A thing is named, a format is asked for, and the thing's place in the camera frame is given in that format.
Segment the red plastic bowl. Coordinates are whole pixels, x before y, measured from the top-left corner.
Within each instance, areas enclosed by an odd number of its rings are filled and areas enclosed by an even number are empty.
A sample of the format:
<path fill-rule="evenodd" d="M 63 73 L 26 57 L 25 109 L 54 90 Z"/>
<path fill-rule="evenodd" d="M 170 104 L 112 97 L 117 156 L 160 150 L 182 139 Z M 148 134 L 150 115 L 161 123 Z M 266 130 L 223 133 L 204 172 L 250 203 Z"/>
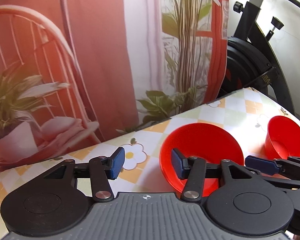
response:
<path fill-rule="evenodd" d="M 265 140 L 267 159 L 300 157 L 300 127 L 285 116 L 274 116 L 267 125 Z"/>
<path fill-rule="evenodd" d="M 203 158 L 207 163 L 219 164 L 229 159 L 239 165 L 244 164 L 243 152 L 235 138 L 224 129 L 206 123 L 194 123 L 173 131 L 160 149 L 160 168 L 166 181 L 181 193 L 186 180 L 180 180 L 174 171 L 171 155 L 177 148 L 185 157 Z"/>

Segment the printed room backdrop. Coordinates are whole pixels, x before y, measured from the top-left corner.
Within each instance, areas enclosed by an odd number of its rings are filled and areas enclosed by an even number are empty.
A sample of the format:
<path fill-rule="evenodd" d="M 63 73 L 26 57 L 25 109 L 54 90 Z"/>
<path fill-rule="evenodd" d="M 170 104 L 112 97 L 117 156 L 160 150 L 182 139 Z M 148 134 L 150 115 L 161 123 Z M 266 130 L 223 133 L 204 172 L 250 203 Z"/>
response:
<path fill-rule="evenodd" d="M 0 0 L 0 172 L 214 100 L 229 0 Z"/>

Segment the black exercise bike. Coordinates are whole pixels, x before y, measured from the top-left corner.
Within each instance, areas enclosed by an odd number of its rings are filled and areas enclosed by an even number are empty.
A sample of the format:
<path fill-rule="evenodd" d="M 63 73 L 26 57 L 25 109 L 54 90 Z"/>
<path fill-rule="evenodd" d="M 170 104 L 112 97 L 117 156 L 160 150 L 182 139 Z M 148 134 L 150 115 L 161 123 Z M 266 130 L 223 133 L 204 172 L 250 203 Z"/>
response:
<path fill-rule="evenodd" d="M 300 8 L 298 0 L 288 1 Z M 294 114 L 289 87 L 270 45 L 274 31 L 264 34 L 257 24 L 262 2 L 249 0 L 233 6 L 241 17 L 234 35 L 227 39 L 226 73 L 218 97 L 248 87 L 268 95 L 268 87 L 272 87 L 277 103 Z"/>

